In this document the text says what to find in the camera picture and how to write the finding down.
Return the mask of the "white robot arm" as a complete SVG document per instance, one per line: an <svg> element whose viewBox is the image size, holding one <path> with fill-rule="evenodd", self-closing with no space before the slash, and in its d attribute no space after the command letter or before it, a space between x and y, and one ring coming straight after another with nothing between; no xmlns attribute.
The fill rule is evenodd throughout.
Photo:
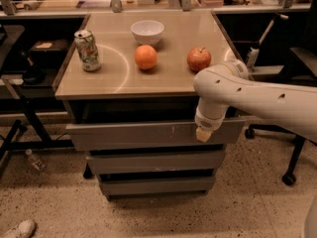
<svg viewBox="0 0 317 238"><path fill-rule="evenodd" d="M248 69L239 60L212 65L195 75L198 140L208 141L232 106L317 142L316 88L252 81L248 76Z"/></svg>

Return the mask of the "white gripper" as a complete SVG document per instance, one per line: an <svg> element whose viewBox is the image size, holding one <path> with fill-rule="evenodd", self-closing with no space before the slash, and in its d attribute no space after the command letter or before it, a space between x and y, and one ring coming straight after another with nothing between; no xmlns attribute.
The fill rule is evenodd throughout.
<svg viewBox="0 0 317 238"><path fill-rule="evenodd" d="M196 129L196 139L200 142L206 143L212 135L211 131L216 131L220 128L225 114L215 116L207 116L203 114L199 109L196 109L195 123L198 126Z"/></svg>

